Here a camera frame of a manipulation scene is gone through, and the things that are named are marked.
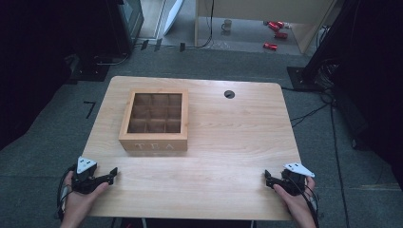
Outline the black stand base plate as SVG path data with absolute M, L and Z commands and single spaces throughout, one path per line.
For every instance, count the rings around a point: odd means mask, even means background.
M 67 80 L 69 84 L 77 84 L 79 81 L 103 82 L 109 70 L 109 66 L 87 63 L 77 55 L 70 55 L 65 61 L 71 70 Z
M 311 70 L 308 67 L 288 66 L 287 73 L 295 91 L 324 91 L 330 88 L 322 79 L 320 69 Z

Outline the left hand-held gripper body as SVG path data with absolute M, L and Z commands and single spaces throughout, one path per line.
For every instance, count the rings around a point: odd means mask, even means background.
M 102 177 L 94 177 L 94 172 L 96 169 L 96 161 L 79 157 L 73 177 L 71 179 L 72 190 L 82 194 L 92 193 L 101 183 L 105 181 Z

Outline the person's left hand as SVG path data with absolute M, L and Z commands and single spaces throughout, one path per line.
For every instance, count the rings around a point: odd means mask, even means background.
M 108 184 L 104 182 L 101 183 L 92 193 L 87 195 L 74 191 L 70 192 L 66 198 L 63 221 L 84 221 L 97 198 L 99 198 L 107 188 Z

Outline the wooden tea box with window lid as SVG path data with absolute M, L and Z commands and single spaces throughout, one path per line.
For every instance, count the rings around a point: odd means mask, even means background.
M 126 151 L 186 151 L 188 90 L 133 88 L 125 105 L 119 142 Z

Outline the light wooden desk frame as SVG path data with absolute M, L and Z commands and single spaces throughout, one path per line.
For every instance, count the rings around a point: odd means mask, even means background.
M 199 18 L 282 21 L 292 24 L 301 53 L 305 53 L 337 0 L 195 0 L 195 37 L 198 43 Z

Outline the white board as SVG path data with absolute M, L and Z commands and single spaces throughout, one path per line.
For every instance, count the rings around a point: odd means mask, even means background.
M 166 35 L 174 25 L 181 9 L 184 4 L 184 0 L 176 0 L 174 5 L 172 6 L 171 10 L 168 13 L 165 26 L 163 29 L 163 35 Z

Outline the dark cabinet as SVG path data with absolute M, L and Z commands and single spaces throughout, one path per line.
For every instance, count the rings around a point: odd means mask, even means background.
M 129 54 L 144 22 L 140 0 L 73 0 L 80 50 L 90 56 Z

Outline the person's right hand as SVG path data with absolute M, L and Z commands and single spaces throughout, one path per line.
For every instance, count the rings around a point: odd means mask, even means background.
M 308 203 L 305 200 L 305 198 L 308 199 L 312 196 L 309 190 L 306 190 L 304 195 L 298 196 L 288 194 L 280 185 L 277 184 L 274 185 L 274 190 L 282 198 L 283 204 L 290 212 L 294 222 L 315 222 Z

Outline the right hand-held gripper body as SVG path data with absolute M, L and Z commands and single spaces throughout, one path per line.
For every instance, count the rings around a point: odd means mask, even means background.
M 316 175 L 303 164 L 298 162 L 286 163 L 281 177 L 285 182 L 283 188 L 292 196 L 300 195 L 305 191 L 305 179 Z

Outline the black curtain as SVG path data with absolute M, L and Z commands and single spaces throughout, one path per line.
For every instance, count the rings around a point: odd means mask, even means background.
M 355 146 L 387 162 L 403 190 L 403 0 L 345 0 L 307 68 L 331 64 Z
M 66 20 L 86 0 L 0 0 L 0 150 L 22 137 L 67 82 Z

